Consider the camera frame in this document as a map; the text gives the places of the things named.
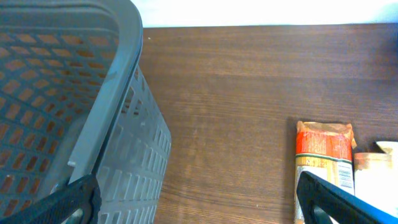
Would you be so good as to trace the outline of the orange spaghetti pack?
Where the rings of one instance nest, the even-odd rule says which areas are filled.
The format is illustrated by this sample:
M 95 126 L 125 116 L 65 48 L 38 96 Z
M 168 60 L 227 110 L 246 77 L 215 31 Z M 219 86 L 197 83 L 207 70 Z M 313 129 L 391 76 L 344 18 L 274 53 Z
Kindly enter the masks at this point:
M 351 124 L 297 123 L 295 183 L 309 171 L 342 190 L 354 194 L 353 156 L 356 147 Z

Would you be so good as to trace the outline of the white refill pouch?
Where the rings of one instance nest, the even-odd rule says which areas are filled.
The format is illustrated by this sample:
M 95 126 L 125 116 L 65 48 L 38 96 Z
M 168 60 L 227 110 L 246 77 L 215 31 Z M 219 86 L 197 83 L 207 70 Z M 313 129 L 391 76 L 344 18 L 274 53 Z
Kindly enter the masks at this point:
M 354 155 L 354 191 L 362 201 L 397 217 L 397 172 L 392 156 L 359 152 Z

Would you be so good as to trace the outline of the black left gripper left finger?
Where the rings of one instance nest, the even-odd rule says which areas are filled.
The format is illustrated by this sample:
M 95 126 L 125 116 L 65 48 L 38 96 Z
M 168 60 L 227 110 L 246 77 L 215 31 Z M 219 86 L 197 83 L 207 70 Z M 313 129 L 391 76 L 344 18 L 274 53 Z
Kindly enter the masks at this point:
M 85 175 L 1 223 L 97 223 L 101 193 L 96 177 Z

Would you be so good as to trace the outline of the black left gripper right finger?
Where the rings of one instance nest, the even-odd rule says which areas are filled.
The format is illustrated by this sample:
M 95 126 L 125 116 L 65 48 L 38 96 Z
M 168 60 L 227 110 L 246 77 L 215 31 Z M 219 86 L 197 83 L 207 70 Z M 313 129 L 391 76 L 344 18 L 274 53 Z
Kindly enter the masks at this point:
M 319 176 L 303 171 L 297 183 L 297 198 L 305 224 L 397 223 L 397 218 L 373 207 Z

